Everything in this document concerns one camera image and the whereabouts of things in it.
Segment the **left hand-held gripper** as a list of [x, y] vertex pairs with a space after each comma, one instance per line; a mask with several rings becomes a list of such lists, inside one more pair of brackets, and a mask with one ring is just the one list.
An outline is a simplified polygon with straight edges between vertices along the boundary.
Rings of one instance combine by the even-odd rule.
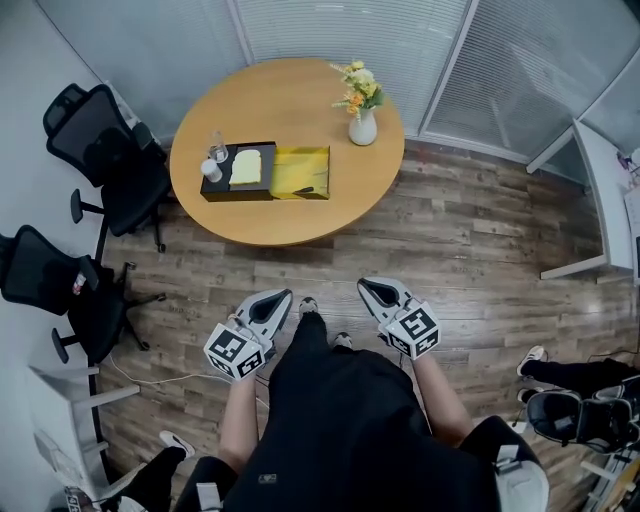
[[240, 381], [275, 354], [274, 338], [293, 301], [290, 289], [272, 289], [247, 297], [225, 323], [218, 323], [204, 345], [210, 364]]

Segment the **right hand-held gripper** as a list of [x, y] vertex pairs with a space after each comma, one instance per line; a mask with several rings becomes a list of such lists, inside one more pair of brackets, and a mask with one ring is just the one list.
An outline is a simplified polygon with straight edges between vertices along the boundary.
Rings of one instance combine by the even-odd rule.
[[[379, 322], [389, 319], [394, 306], [403, 306], [412, 293], [400, 281], [369, 276], [357, 281], [357, 290], [369, 313]], [[441, 327], [427, 301], [411, 299], [382, 325], [387, 343], [412, 361], [437, 347], [441, 342]]]

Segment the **yellow box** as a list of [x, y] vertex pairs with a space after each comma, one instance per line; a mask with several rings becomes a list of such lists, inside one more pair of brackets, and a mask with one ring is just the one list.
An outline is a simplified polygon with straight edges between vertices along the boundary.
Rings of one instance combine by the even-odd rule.
[[[277, 147], [270, 192], [276, 200], [328, 200], [329, 147]], [[315, 192], [297, 196], [295, 191], [313, 187]]]

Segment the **person's right forearm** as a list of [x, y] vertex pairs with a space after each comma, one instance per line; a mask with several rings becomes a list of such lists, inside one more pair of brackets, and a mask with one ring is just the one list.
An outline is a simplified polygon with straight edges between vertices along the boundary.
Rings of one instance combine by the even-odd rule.
[[458, 447], [474, 428], [463, 402], [431, 354], [413, 360], [412, 367], [433, 435]]

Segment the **person's left forearm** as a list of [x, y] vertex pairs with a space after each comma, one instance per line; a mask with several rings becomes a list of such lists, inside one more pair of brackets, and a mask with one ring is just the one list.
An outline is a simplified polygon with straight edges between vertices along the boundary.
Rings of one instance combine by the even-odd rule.
[[256, 391], [254, 375], [231, 384], [219, 431], [218, 458], [237, 474], [245, 468], [259, 440]]

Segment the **black tray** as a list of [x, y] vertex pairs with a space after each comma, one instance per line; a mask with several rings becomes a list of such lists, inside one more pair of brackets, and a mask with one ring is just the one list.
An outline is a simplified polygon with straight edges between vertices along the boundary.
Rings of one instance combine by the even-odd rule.
[[[270, 188], [274, 172], [276, 143], [274, 141], [229, 144], [228, 157], [218, 164], [222, 177], [217, 182], [202, 178], [200, 194], [208, 202], [271, 201]], [[260, 156], [260, 179], [256, 183], [232, 184], [232, 167], [241, 152], [255, 150]]]

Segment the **round wooden table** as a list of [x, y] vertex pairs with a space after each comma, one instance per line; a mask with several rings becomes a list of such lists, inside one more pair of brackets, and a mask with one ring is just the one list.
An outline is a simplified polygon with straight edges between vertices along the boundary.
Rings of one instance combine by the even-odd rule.
[[[185, 115], [170, 152], [173, 191], [186, 213], [226, 240], [269, 247], [333, 234], [367, 213], [395, 180], [404, 128], [386, 100], [375, 111], [376, 140], [353, 144], [350, 116], [333, 105], [343, 92], [339, 73], [314, 58], [262, 62], [210, 89]], [[200, 194], [200, 167], [214, 132], [226, 143], [329, 148], [329, 199], [207, 201]]]

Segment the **person's black clothing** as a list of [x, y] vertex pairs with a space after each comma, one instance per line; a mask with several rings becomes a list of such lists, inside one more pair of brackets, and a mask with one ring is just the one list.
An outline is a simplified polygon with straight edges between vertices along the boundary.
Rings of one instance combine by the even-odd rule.
[[300, 316], [269, 384], [267, 425], [237, 474], [200, 459], [175, 512], [546, 512], [549, 483], [504, 420], [474, 423], [458, 446], [432, 432], [414, 371], [331, 347], [319, 313]]

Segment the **slice of bread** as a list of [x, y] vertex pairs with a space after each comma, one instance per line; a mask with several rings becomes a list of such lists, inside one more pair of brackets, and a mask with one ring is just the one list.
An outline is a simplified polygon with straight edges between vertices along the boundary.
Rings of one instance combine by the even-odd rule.
[[253, 185], [261, 181], [262, 159], [256, 149], [239, 150], [232, 163], [231, 186]]

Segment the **white ribbed vase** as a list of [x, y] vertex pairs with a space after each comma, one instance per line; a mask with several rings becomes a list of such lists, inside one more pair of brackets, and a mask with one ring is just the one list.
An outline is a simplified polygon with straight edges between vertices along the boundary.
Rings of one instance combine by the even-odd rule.
[[369, 146], [377, 137], [377, 123], [374, 108], [362, 109], [349, 124], [349, 138], [358, 146]]

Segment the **black mesh office chair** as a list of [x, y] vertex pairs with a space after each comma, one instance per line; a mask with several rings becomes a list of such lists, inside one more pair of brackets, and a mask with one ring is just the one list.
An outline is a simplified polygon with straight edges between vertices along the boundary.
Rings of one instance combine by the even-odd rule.
[[171, 180], [167, 154], [148, 127], [126, 123], [107, 85], [86, 91], [75, 83], [51, 102], [43, 127], [47, 151], [100, 190], [100, 206], [84, 202], [79, 191], [72, 193], [73, 222], [79, 223], [86, 212], [101, 214], [111, 234], [120, 237], [150, 221], [156, 248], [164, 253], [159, 206], [170, 201]]
[[[21, 226], [13, 237], [0, 234], [0, 295], [11, 303], [67, 317], [71, 335], [61, 336], [57, 329], [51, 332], [64, 364], [69, 361], [67, 348], [71, 345], [82, 348], [90, 365], [102, 362], [119, 343], [122, 332], [129, 333], [141, 351], [150, 349], [136, 334], [128, 311], [164, 301], [166, 295], [128, 299], [127, 277], [135, 268], [135, 263], [126, 262], [116, 275], [88, 255], [67, 255], [30, 225]], [[72, 286], [80, 271], [86, 282], [76, 296]]]

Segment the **yellow flower bouquet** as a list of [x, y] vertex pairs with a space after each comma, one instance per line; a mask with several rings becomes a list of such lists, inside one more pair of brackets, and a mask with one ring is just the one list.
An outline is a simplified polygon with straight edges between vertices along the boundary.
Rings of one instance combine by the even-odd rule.
[[330, 63], [329, 66], [341, 74], [341, 82], [346, 87], [343, 97], [332, 104], [333, 108], [344, 108], [360, 122], [364, 113], [383, 104], [382, 86], [363, 61], [352, 61], [348, 65]]

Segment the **white desk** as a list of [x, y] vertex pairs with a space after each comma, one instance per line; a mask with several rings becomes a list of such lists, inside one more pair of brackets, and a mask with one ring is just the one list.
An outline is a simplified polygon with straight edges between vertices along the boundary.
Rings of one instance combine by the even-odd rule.
[[29, 366], [25, 389], [33, 436], [41, 457], [65, 487], [105, 500], [131, 481], [133, 471], [108, 482], [102, 456], [109, 443], [97, 439], [94, 413], [102, 406], [140, 392], [138, 385], [92, 395], [89, 378], [97, 367], [46, 372]]
[[540, 273], [541, 280], [564, 278], [580, 272], [612, 267], [635, 274], [637, 263], [624, 196], [629, 191], [629, 173], [617, 158], [617, 148], [597, 132], [573, 120], [573, 137], [586, 167], [601, 234], [602, 254]]

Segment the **black and grey equipment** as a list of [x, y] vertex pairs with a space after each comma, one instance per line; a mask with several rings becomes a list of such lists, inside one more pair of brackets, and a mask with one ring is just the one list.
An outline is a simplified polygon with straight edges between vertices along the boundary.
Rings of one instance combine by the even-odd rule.
[[563, 446], [579, 444], [601, 454], [640, 446], [640, 375], [591, 398], [566, 390], [538, 392], [526, 403], [534, 431]]

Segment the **white appliance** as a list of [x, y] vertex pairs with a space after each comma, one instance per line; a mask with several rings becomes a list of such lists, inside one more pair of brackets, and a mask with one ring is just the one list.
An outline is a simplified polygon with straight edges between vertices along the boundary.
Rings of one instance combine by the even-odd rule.
[[631, 236], [633, 282], [640, 288], [640, 186], [627, 192], [624, 202]]

